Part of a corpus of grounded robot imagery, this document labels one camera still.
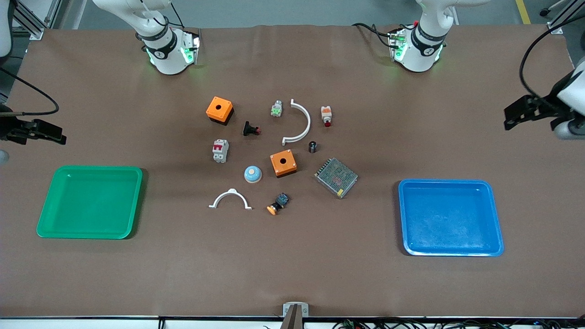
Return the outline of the green plastic tray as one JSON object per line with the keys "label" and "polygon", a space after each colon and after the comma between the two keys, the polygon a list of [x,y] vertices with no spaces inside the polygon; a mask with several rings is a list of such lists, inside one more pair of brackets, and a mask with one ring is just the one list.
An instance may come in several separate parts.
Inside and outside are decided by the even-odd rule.
{"label": "green plastic tray", "polygon": [[41,238],[125,239],[144,174],[133,166],[63,166],[52,177],[36,233]]}

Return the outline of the blue plastic tray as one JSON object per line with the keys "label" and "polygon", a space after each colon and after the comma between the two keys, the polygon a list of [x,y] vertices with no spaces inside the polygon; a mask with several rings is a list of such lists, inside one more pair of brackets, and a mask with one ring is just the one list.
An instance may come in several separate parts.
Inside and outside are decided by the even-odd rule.
{"label": "blue plastic tray", "polygon": [[405,179],[398,185],[404,250],[413,256],[498,257],[495,196],[483,180]]}

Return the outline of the orange box with black base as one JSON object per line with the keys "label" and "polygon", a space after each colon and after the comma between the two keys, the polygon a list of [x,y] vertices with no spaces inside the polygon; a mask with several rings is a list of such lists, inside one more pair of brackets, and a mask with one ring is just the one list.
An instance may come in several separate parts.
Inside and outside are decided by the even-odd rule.
{"label": "orange box with black base", "polygon": [[206,115],[210,121],[226,126],[234,113],[231,101],[214,96],[207,107]]}
{"label": "orange box with black base", "polygon": [[297,172],[298,166],[290,149],[270,155],[272,170],[277,178]]}

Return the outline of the perforated metal power supply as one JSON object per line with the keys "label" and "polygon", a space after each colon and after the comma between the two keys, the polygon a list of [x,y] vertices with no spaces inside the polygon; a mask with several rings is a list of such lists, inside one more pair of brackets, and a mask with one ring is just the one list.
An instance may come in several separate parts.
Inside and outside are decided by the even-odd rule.
{"label": "perforated metal power supply", "polygon": [[314,177],[337,198],[343,199],[359,176],[336,158],[330,158],[315,172]]}

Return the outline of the yellow button with blue module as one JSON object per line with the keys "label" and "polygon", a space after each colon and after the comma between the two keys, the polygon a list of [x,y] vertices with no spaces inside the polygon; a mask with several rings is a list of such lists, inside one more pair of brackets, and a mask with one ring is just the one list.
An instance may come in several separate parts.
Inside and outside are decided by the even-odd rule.
{"label": "yellow button with blue module", "polygon": [[270,214],[277,215],[280,210],[286,207],[286,205],[289,203],[289,200],[289,196],[282,192],[276,197],[275,202],[267,206],[266,209]]}

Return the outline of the aluminium frame profile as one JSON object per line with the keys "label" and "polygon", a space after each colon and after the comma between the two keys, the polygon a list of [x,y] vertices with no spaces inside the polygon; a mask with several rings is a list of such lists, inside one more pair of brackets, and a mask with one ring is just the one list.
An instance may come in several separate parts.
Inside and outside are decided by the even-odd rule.
{"label": "aluminium frame profile", "polygon": [[16,0],[13,32],[27,32],[30,40],[41,40],[44,30],[57,26],[64,0]]}
{"label": "aluminium frame profile", "polygon": [[552,28],[560,23],[568,21],[584,8],[585,0],[556,0],[552,5],[542,8],[539,15],[541,17],[547,17],[550,12],[558,9],[556,16],[547,22],[547,26]]}

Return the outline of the small white curved bracket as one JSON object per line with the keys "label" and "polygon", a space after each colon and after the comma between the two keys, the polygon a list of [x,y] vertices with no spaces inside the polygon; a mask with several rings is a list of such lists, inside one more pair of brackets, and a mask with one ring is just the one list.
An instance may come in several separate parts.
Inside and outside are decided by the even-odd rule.
{"label": "small white curved bracket", "polygon": [[210,204],[208,207],[212,208],[212,209],[217,209],[217,207],[219,206],[219,203],[226,197],[226,196],[238,196],[238,198],[240,198],[243,202],[243,206],[245,210],[253,210],[253,208],[250,206],[250,204],[247,202],[247,199],[245,196],[243,196],[243,194],[241,194],[240,192],[238,192],[238,190],[236,189],[228,189],[228,191],[222,192],[221,194],[219,194],[215,200],[213,200],[213,203]]}

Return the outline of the large white curved bracket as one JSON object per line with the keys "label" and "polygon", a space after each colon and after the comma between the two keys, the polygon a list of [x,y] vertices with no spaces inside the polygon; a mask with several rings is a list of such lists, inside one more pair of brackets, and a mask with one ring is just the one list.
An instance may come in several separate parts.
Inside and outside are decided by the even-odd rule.
{"label": "large white curved bracket", "polygon": [[303,130],[303,132],[300,133],[299,135],[297,135],[295,137],[283,137],[282,138],[282,141],[281,141],[282,146],[286,146],[286,144],[288,144],[288,143],[298,142],[298,141],[302,140],[303,138],[305,138],[306,135],[309,133],[309,130],[310,130],[310,127],[311,127],[311,123],[312,123],[310,114],[309,114],[308,110],[304,106],[302,106],[302,105],[298,104],[297,102],[295,102],[294,99],[291,99],[290,100],[290,106],[292,106],[293,108],[301,111],[304,114],[305,118],[307,119],[307,125],[306,125],[306,128]]}

